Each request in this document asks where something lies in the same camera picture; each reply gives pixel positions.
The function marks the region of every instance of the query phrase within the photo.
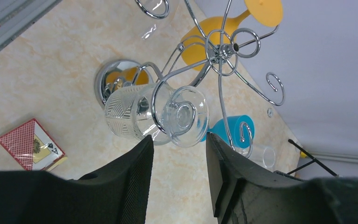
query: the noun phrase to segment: clear plastic cup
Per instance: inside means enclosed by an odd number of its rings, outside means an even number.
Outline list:
[[[248,149],[244,149],[240,153],[245,156],[248,153]],[[253,151],[248,159],[257,165],[272,171],[275,165],[275,150],[269,146],[253,145]]]

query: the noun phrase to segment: black foam padding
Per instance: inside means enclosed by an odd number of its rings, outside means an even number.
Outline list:
[[[143,224],[153,154],[147,136],[79,180],[66,181],[45,171],[0,172],[0,224]]]
[[[260,167],[211,133],[206,154],[219,224],[358,224],[358,178],[288,178]]]
[[[304,181],[305,181],[305,180],[302,180],[302,179],[300,179],[300,178],[293,177],[293,176],[291,176],[291,175],[289,175],[289,174],[286,174],[286,173],[284,173],[284,172],[281,172],[281,171],[279,171],[279,170],[275,170],[274,173],[279,174],[279,175],[284,176],[284,177],[287,177],[287,178],[290,178],[290,179],[293,179],[293,180],[296,180],[296,181],[301,181],[301,182],[304,182]]]

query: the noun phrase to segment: glass cup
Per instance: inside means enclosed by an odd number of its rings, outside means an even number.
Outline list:
[[[164,83],[155,100],[156,117],[164,133],[151,115],[151,96],[156,85],[127,86],[113,92],[105,106],[110,130],[117,136],[138,140],[150,134],[155,145],[172,141],[181,147],[191,147],[200,142],[209,122],[204,95],[192,86],[175,90]]]
[[[242,150],[240,154],[246,156],[248,154],[248,149]],[[272,171],[275,165],[275,150],[269,146],[253,145],[253,151],[248,159],[257,165]]]

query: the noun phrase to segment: round chrome base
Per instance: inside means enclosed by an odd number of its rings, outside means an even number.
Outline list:
[[[109,61],[102,66],[97,72],[94,82],[95,96],[102,108],[105,108],[106,101],[112,93],[106,83],[107,76],[114,71],[122,72],[138,66],[140,66],[138,62],[129,59]]]

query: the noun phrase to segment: chrome wire stand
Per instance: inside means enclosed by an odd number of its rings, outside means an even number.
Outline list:
[[[139,2],[139,0],[135,0],[136,3],[141,7],[142,11],[144,13],[146,13],[147,15],[151,16],[152,18],[155,19],[159,19],[157,16],[152,15],[152,13],[148,12],[143,6],[142,4]],[[234,143],[233,143],[233,139],[230,133],[230,130],[228,128],[228,122],[227,122],[227,114],[226,114],[226,107],[224,106],[224,98],[223,98],[223,93],[222,93],[222,77],[226,77],[226,76],[230,76],[232,74],[236,74],[236,76],[238,76],[240,78],[240,80],[242,80],[246,85],[248,85],[253,91],[255,91],[258,95],[260,95],[263,99],[265,99],[266,101],[270,102],[273,105],[276,106],[281,106],[284,101],[285,101],[285,90],[283,87],[283,84],[281,82],[281,80],[279,79],[279,77],[277,75],[275,75],[272,72],[268,72],[266,74],[266,81],[267,83],[271,86],[271,88],[277,92],[278,89],[271,83],[270,81],[270,77],[275,78],[275,80],[279,83],[280,87],[281,87],[281,91],[282,91],[282,100],[280,102],[274,102],[271,99],[269,99],[268,97],[266,97],[263,93],[261,93],[261,91],[259,91],[257,88],[255,88],[252,84],[250,84],[238,71],[237,71],[237,66],[238,66],[238,57],[241,58],[251,58],[256,56],[259,51],[260,51],[260,44],[261,44],[261,39],[264,39],[266,37],[271,36],[272,34],[274,34],[279,26],[276,26],[275,29],[273,31],[271,31],[270,33],[267,33],[265,35],[259,36],[257,35],[253,30],[248,29],[248,28],[239,28],[236,31],[234,31],[232,33],[232,35],[230,36],[227,32],[224,31],[224,27],[226,24],[226,19],[227,19],[227,14],[229,12],[230,6],[231,6],[231,2],[232,0],[228,0],[227,2],[227,7],[226,10],[224,12],[224,17],[223,17],[223,22],[221,25],[221,29],[216,29],[216,30],[212,30],[209,34],[205,34],[205,32],[202,30],[198,20],[196,19],[194,12],[192,10],[192,7],[189,3],[188,0],[184,0],[187,9],[189,11],[189,14],[191,16],[191,18],[194,21],[195,26],[198,28],[199,32],[201,33],[202,36],[190,36],[188,38],[186,38],[185,40],[183,40],[181,43],[179,43],[175,50],[172,52],[171,56],[169,57],[167,63],[165,64],[164,68],[162,70],[160,70],[154,63],[151,62],[146,62],[144,64],[142,64],[141,66],[139,66],[134,79],[132,81],[132,83],[134,84],[140,74],[140,72],[142,70],[144,70],[147,67],[151,67],[151,69],[154,70],[154,72],[157,74],[158,79],[157,79],[157,86],[155,87],[153,94],[152,94],[152,99],[151,99],[151,115],[152,118],[154,120],[154,122],[156,123],[156,126],[164,133],[166,133],[164,127],[160,124],[160,122],[158,121],[157,117],[156,117],[156,108],[155,108],[155,100],[156,100],[156,95],[159,91],[159,89],[161,88],[161,86],[167,82],[167,80],[169,78],[172,78],[175,75],[178,75],[182,72],[185,72],[189,69],[195,68],[197,66],[203,65],[201,71],[198,73],[198,75],[196,76],[196,78],[189,84],[190,86],[194,86],[197,87],[202,80],[204,79],[204,77],[207,75],[207,73],[210,71],[210,69],[214,70],[219,76],[218,76],[218,88],[219,88],[219,100],[220,100],[220,107],[221,107],[221,111],[223,114],[223,120],[224,120],[224,125],[225,125],[225,129],[226,129],[226,133],[228,136],[228,141],[230,143],[230,146],[233,150],[236,151]],[[164,3],[166,4],[166,8],[167,11],[169,12],[169,3],[165,0]],[[210,37],[212,34],[214,33],[220,33],[220,43],[218,45],[214,45],[211,41],[210,41]],[[245,43],[235,43],[234,39],[235,37],[239,34],[239,33],[248,33],[250,35],[253,36],[253,40],[247,41]],[[230,43],[223,43],[223,39],[224,37],[228,38],[230,40]],[[184,42],[190,38],[198,38],[199,42],[194,42],[189,44],[188,46],[184,45]],[[256,43],[256,48],[253,51],[253,53],[249,54],[249,55],[245,55],[239,52],[239,50],[245,46],[248,46],[252,43]],[[193,45],[200,45],[203,46],[205,49],[205,55],[206,55],[206,59],[201,60],[197,63],[188,65],[186,67],[177,69],[173,71],[173,68],[176,64],[176,62],[178,61],[179,57],[181,56],[181,54],[188,49],[189,47],[193,46]],[[176,58],[173,60],[173,63],[171,65],[171,67],[169,68],[168,72],[166,73],[166,75],[163,75],[163,73],[165,72],[165,70],[168,67],[168,64],[170,63],[170,61],[172,60],[173,56],[175,55],[175,53],[178,52],[178,55],[176,56]],[[235,64],[233,64],[230,59],[234,57],[235,58]],[[230,68],[231,71],[225,73],[222,71],[222,67],[224,64],[227,64]],[[253,150],[253,137],[252,137],[252,133],[250,130],[250,127],[248,124],[246,124],[245,122],[241,123],[240,126],[240,133],[241,133],[241,141],[245,141],[245,138],[243,137],[243,133],[244,130],[246,129],[247,133],[248,133],[248,137],[249,137],[249,150],[248,153],[245,155],[245,157],[249,157],[252,153]]]

